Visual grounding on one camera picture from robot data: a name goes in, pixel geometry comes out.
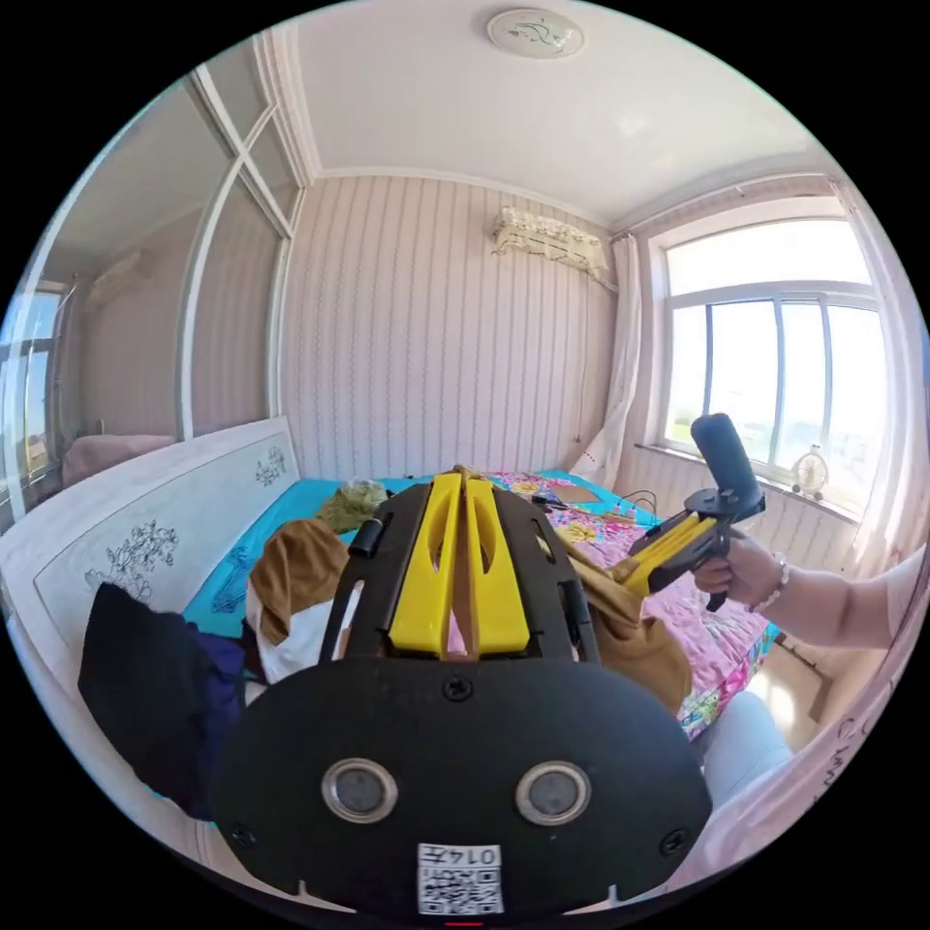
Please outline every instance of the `blue sheet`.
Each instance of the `blue sheet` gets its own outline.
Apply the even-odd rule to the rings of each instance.
[[[590,481],[552,469],[537,472],[542,478],[561,478],[586,487],[597,502],[578,505],[590,513],[600,514],[619,510],[621,513],[635,512],[636,522],[640,526],[652,526],[660,522],[653,514],[634,507],[623,498],[617,497],[605,488],[598,487]],[[419,478],[379,479],[389,491],[399,494],[414,484],[429,483],[432,475]],[[327,498],[331,497],[342,481],[321,479],[304,479],[292,484],[236,541],[230,553],[213,570],[203,583],[201,590],[187,605],[184,618],[196,623],[205,633],[218,636],[239,637],[242,634],[242,621],[245,618],[245,587],[249,572],[262,556],[264,544],[278,527],[290,520],[309,519],[320,512]],[[340,539],[348,545],[355,537],[355,532],[343,533]]]

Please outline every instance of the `qr code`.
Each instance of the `qr code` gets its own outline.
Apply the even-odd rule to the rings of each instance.
[[[502,914],[501,848],[420,843],[417,892],[421,914]]]

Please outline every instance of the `white headboard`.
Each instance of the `white headboard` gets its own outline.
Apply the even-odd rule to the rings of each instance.
[[[288,421],[261,420],[115,465],[41,504],[0,538],[8,632],[49,719],[101,790],[149,835],[207,868],[294,900],[249,875],[219,830],[136,778],[77,689],[95,585],[123,584],[182,610],[233,543],[299,479]],[[297,901],[346,910],[301,892]]]
[[[180,612],[236,539],[299,475],[287,419],[157,449],[66,488],[0,538],[9,607],[77,696],[97,587]]]

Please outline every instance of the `ceiling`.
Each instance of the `ceiling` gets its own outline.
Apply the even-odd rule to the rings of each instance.
[[[55,249],[81,253],[88,261],[119,252],[201,208],[231,160],[191,95],[177,84],[137,118],[91,175],[65,217]]]
[[[355,0],[295,20],[324,175],[473,178],[616,226],[703,178],[826,158],[696,46],[595,4],[540,7],[582,28],[577,55],[503,52],[484,30],[510,6],[481,0]]]

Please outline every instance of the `hand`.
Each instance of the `hand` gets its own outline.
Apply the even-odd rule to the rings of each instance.
[[[697,569],[695,585],[707,594],[726,592],[728,598],[740,604],[761,604],[778,587],[782,574],[778,560],[739,530],[729,532],[729,553],[708,559]]]

